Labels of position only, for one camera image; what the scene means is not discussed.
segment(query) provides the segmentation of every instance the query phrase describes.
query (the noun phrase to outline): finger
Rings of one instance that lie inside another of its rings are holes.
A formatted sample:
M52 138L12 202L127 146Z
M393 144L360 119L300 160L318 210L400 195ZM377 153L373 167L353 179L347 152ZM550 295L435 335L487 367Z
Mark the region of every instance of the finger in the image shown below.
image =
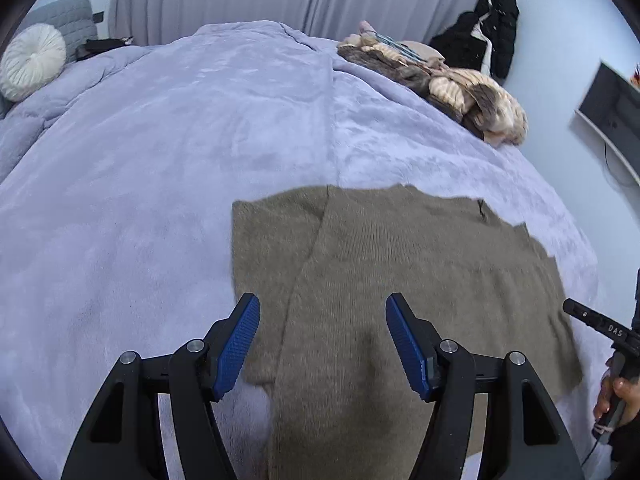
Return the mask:
M593 416L596 418L596 420L599 420L600 417L605 413L609 413L610 409L611 404L609 402L609 399L606 399L603 396L598 396L598 401L593 409Z
M640 386L626 379L618 377L613 381L613 391L627 404L637 404L640 402Z
M613 384L611 381L611 376L605 376L602 378L602 382L600 383L600 395L598 396L598 398L602 397L603 399L609 400L612 393Z
M620 425L624 426L634 420L640 412L640 386L617 378L613 381L613 389L615 394L626 402L625 412L620 420Z

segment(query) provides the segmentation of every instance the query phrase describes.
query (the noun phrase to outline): television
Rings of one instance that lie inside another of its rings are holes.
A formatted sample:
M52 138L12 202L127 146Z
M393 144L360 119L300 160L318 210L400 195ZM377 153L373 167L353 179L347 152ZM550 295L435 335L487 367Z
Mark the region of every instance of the television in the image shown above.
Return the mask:
M640 90L602 62L577 114L604 139L640 186Z

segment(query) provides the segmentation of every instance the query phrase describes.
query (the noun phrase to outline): gray headboard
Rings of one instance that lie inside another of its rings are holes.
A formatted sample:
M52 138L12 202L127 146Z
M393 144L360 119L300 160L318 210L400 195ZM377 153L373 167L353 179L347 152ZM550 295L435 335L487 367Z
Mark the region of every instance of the gray headboard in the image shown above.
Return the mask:
M97 40L98 30L89 0L58 0L27 14L16 34L35 23L49 23L62 33L66 42L66 62L76 60L76 48L86 40Z

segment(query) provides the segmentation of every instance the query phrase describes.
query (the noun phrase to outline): blue gripper pad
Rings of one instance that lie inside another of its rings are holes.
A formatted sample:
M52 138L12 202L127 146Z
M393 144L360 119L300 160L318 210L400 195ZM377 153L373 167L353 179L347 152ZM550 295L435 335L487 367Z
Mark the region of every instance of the blue gripper pad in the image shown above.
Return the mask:
M244 363L251 342L254 340L255 332L258 330L260 323L260 301L256 296L252 295L244 312L240 315L236 326L233 328L229 338L226 340L225 347L220 352L218 358L218 373L216 381L213 384L213 395L216 402L234 387L240 368Z
M385 316L409 385L422 400L425 400L430 392L425 359L393 296L386 300Z

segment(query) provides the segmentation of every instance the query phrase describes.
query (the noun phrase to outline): white round pillow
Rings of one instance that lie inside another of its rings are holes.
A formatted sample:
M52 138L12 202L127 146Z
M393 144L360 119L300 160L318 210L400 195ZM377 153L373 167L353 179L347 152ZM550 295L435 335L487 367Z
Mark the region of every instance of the white round pillow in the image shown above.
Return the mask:
M65 38L47 23L25 28L0 60L0 92L14 103L60 75L66 61Z

